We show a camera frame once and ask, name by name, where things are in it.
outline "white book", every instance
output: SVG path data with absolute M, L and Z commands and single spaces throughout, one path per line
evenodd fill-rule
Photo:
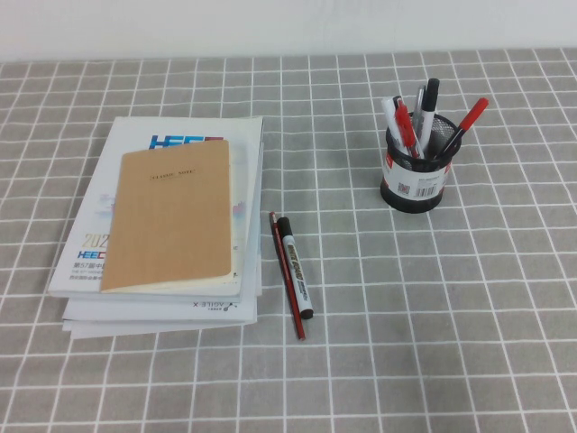
M 262 292 L 262 271 L 261 261 L 258 261 L 256 270 L 256 290 Z M 192 331 L 215 327 L 237 327 L 256 323 L 257 319 L 256 303 L 253 305 L 252 318 L 243 321 L 221 321 L 221 320 L 159 320 L 159 321 L 106 321 L 89 322 L 64 320 L 63 331 L 70 331 L 70 338 L 99 338 L 103 336 L 134 336 L 139 334 L 149 334 L 169 331 Z
M 246 200 L 235 206 L 239 218 L 243 218 L 245 247 L 239 248 L 244 254 L 243 275 L 238 281 L 239 290 L 230 300 L 238 300 L 245 273 L 254 269 L 257 247 L 251 249 L 250 225 L 255 201 L 260 202 L 261 177 L 261 129 L 262 118 L 244 119 L 204 119 L 167 117 L 119 117 L 106 140 L 105 148 L 88 186 L 85 198 L 78 211 L 69 239 L 64 247 L 58 266 L 49 286 L 49 293 L 57 297 L 77 299 L 136 299 L 141 301 L 173 300 L 192 302 L 193 296 L 183 293 L 170 295 L 101 293 L 100 280 L 105 261 L 106 241 L 112 224 L 114 195 L 122 155 L 145 149 L 192 143 L 211 138 L 224 138 L 232 146 L 246 150 Z M 210 299 L 210 290 L 194 296 Z
M 257 166 L 262 167 L 262 149 L 259 154 Z M 257 177 L 254 189 L 261 190 L 262 178 Z M 149 302 L 148 300 L 139 299 L 118 299 L 115 295 L 113 298 L 108 296 L 102 299 L 71 299 L 64 312 L 65 320 L 86 321 L 86 322 L 124 322 L 133 333 L 143 334 L 148 331 L 138 332 L 135 329 L 136 325 L 130 322 L 138 322 L 143 320 L 213 320 L 213 321 L 227 321 L 251 323 L 256 319 L 256 295 L 260 295 L 262 291 L 261 279 L 261 194 L 256 193 L 254 196 L 252 212 L 250 215 L 250 229 L 249 240 L 247 242 L 247 253 L 245 260 L 245 267 L 251 270 L 245 274 L 243 278 L 243 290 L 241 299 L 237 302 L 224 304 L 219 299 L 217 302 L 213 301 L 195 301 L 190 303 L 183 303 L 177 301 L 159 301 Z M 84 329 L 90 327 L 89 325 L 82 326 Z M 106 327 L 110 329 L 108 332 L 113 332 L 114 327 Z M 118 327 L 113 334 L 122 335 L 123 330 Z

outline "white wall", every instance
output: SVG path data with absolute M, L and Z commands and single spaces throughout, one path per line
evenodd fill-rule
M 577 45 L 575 0 L 2 0 L 0 60 Z

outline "red pen cap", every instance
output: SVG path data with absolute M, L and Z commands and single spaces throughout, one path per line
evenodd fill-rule
M 402 100 L 398 102 L 398 109 L 395 112 L 395 120 L 397 120 L 398 129 L 403 137 L 403 142 L 406 147 L 413 147 L 415 145 L 415 132 L 411 124 L 411 116 L 408 115 L 407 106 Z
M 465 131 L 469 131 L 469 128 L 475 121 L 479 118 L 481 113 L 487 108 L 489 105 L 489 100 L 486 97 L 480 98 L 475 106 L 471 109 L 471 111 L 464 117 L 459 124 L 459 127 L 464 129 Z

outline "white pen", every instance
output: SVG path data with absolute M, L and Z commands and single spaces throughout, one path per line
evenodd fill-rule
M 380 102 L 382 103 L 382 109 L 385 112 L 385 117 L 387 118 L 387 123 L 389 124 L 390 136 L 393 138 L 395 147 L 407 155 L 406 147 L 403 144 L 403 139 L 401 138 L 400 130 L 398 129 L 397 120 L 395 120 L 395 112 L 397 110 L 395 108 L 395 102 L 393 101 L 393 98 L 383 98 Z
M 431 129 L 433 128 L 433 120 L 435 119 L 436 98 L 439 94 L 439 80 L 430 78 L 426 84 L 425 97 L 423 98 L 423 124 L 421 126 L 421 134 L 417 137 L 421 143 L 421 149 L 426 152 L 426 147 L 431 138 Z
M 413 110 L 413 129 L 415 130 L 415 135 L 418 137 L 421 135 L 421 128 L 423 126 L 423 97 L 425 96 L 425 85 L 419 86 L 417 90 L 417 99 L 415 99 L 415 109 Z

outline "pencil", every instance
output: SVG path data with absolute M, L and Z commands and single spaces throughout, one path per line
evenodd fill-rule
M 272 230 L 272 237 L 274 239 L 274 245 L 277 250 L 277 255 L 279 256 L 280 269 L 282 270 L 282 276 L 285 280 L 285 286 L 287 288 L 288 303 L 290 304 L 290 309 L 292 311 L 292 317 L 295 319 L 295 327 L 297 328 L 297 337 L 299 340 L 305 339 L 305 329 L 303 328 L 303 322 L 300 319 L 300 312 L 298 311 L 297 294 L 295 293 L 295 286 L 292 283 L 289 273 L 289 266 L 287 264 L 287 256 L 285 255 L 284 248 L 282 247 L 282 241 L 280 240 L 279 224 L 277 222 L 277 216 L 274 212 L 269 213 L 270 218 L 270 229 Z

